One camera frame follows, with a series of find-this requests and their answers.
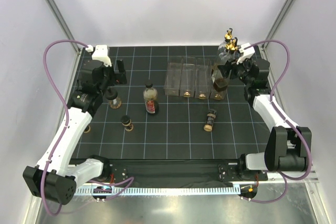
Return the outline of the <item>tall clear liquid bottle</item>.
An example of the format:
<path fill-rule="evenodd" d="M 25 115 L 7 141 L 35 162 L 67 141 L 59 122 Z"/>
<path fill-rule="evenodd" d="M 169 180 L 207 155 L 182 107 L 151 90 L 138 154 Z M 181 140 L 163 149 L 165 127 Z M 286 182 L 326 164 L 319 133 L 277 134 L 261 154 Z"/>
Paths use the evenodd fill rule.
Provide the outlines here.
<path fill-rule="evenodd" d="M 215 63 L 219 65 L 224 65 L 229 58 L 229 49 L 230 39 L 224 39 L 224 41 L 218 46 L 217 55 Z"/>

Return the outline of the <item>short bottle brown sauce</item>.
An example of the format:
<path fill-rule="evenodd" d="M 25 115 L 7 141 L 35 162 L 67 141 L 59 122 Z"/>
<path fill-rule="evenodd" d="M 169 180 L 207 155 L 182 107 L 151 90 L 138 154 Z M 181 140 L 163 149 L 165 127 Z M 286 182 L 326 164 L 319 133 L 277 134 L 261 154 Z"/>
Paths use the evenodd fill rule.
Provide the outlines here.
<path fill-rule="evenodd" d="M 227 31 L 226 31 L 226 34 L 224 36 L 224 42 L 226 44 L 230 43 L 233 41 L 233 29 L 232 28 L 229 28 Z"/>

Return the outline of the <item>tall bottle dark sauce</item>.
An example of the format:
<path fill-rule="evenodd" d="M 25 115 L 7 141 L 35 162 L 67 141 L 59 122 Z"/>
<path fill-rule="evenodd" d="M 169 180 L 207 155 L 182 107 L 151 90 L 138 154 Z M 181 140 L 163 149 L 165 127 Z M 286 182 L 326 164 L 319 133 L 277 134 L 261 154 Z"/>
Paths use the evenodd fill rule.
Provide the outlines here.
<path fill-rule="evenodd" d="M 217 92 L 223 92 L 227 89 L 231 64 L 234 60 L 234 53 L 238 48 L 237 42 L 238 38 L 234 37 L 230 41 L 221 43 L 218 47 L 212 72 L 213 87 Z"/>

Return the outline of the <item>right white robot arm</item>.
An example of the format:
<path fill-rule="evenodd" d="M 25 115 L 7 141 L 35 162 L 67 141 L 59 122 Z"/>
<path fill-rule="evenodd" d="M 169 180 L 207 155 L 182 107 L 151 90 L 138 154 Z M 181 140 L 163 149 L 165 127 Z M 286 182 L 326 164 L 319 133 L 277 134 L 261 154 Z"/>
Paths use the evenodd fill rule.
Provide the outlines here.
<path fill-rule="evenodd" d="M 290 119 L 278 105 L 268 83 L 269 68 L 269 61 L 264 59 L 246 59 L 242 63 L 230 60 L 218 66 L 222 76 L 237 78 L 245 85 L 245 100 L 270 132 L 265 151 L 245 155 L 244 162 L 236 167 L 236 173 L 242 180 L 249 180 L 256 170 L 303 180 L 312 168 L 312 133 L 308 127 L 301 127 Z"/>

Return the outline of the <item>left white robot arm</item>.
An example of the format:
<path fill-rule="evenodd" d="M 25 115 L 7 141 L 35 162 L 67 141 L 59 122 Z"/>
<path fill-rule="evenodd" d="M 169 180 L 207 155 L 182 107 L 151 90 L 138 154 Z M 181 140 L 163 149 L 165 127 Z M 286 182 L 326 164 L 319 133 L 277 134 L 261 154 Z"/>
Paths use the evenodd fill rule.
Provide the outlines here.
<path fill-rule="evenodd" d="M 79 75 L 79 88 L 70 96 L 66 115 L 45 154 L 34 167 L 27 166 L 23 178 L 31 194 L 61 205 L 68 204 L 78 187 L 90 180 L 106 182 L 112 170 L 108 158 L 90 155 L 83 163 L 69 167 L 80 137 L 88 128 L 106 91 L 126 84 L 123 60 L 117 60 L 118 72 L 102 61 L 89 60 Z"/>

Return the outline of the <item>glass jar black lid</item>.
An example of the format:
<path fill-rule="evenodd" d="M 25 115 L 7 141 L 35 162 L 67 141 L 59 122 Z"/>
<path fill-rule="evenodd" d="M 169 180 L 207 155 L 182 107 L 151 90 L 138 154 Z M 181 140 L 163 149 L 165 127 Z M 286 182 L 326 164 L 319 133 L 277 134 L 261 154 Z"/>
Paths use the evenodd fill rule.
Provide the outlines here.
<path fill-rule="evenodd" d="M 122 102 L 115 88 L 108 87 L 105 93 L 105 98 L 108 100 L 109 106 L 112 109 L 118 109 Z"/>

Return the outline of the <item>clear acrylic organizer rack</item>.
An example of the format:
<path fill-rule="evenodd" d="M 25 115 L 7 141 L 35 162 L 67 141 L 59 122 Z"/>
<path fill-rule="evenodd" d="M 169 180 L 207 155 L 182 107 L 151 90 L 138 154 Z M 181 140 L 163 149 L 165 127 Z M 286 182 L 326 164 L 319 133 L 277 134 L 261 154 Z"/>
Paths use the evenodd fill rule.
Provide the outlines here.
<path fill-rule="evenodd" d="M 167 96 L 224 100 L 226 91 L 217 91 L 215 63 L 204 57 L 172 56 L 167 61 L 164 92 Z"/>

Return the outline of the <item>red label soy bottle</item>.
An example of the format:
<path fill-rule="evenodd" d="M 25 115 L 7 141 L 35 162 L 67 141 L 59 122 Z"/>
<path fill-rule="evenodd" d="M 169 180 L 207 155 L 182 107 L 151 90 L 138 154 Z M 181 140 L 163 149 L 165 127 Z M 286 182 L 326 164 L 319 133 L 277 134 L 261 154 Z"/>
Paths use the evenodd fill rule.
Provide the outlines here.
<path fill-rule="evenodd" d="M 145 108 L 148 114 L 155 115 L 159 112 L 159 103 L 157 101 L 158 93 L 157 89 L 153 86 L 151 80 L 147 80 L 145 83 L 145 89 L 143 91 L 143 98 L 145 102 Z"/>

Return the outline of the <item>lying small spice bottle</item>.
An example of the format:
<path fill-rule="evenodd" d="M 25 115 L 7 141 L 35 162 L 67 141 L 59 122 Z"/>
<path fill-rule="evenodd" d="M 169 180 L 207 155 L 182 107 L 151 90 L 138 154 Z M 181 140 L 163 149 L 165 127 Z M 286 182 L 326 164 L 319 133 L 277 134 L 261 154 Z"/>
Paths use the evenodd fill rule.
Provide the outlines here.
<path fill-rule="evenodd" d="M 214 109 L 209 109 L 207 113 L 207 118 L 203 129 L 206 132 L 211 132 L 213 130 L 214 121 L 216 119 L 217 111 Z"/>

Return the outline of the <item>small upright spice bottle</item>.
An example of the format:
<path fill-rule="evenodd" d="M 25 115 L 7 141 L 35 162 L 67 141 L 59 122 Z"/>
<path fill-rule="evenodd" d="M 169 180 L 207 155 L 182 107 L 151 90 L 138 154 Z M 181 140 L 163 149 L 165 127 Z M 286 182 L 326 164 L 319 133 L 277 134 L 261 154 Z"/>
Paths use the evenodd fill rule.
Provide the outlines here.
<path fill-rule="evenodd" d="M 132 121 L 131 121 L 131 119 L 128 115 L 122 116 L 120 121 L 121 121 L 121 123 L 122 123 L 122 125 L 123 125 L 123 127 L 126 131 L 130 132 L 130 131 L 133 130 L 134 126 L 133 126 L 133 123 L 132 123 Z"/>

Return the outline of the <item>small spice bottle left edge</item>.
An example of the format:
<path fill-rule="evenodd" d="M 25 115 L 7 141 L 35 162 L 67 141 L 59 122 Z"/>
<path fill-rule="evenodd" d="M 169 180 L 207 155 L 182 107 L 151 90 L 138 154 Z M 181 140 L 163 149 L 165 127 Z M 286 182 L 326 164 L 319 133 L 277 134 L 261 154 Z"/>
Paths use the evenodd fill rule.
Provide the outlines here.
<path fill-rule="evenodd" d="M 90 127 L 90 125 L 88 125 L 85 129 L 84 129 L 84 133 L 89 133 L 90 132 L 90 130 L 91 130 L 91 127 Z"/>

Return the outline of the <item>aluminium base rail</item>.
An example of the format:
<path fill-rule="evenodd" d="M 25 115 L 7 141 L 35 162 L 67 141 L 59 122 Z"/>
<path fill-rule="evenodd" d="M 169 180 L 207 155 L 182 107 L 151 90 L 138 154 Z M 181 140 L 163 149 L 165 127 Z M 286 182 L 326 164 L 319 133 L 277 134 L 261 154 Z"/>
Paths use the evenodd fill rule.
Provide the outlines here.
<path fill-rule="evenodd" d="M 279 175 L 265 168 L 250 170 L 241 159 L 108 159 L 92 155 L 71 159 L 63 168 L 52 162 L 46 186 L 81 186 L 94 180 L 121 183 L 134 177 L 137 188 L 210 188 L 231 183 L 277 180 Z"/>

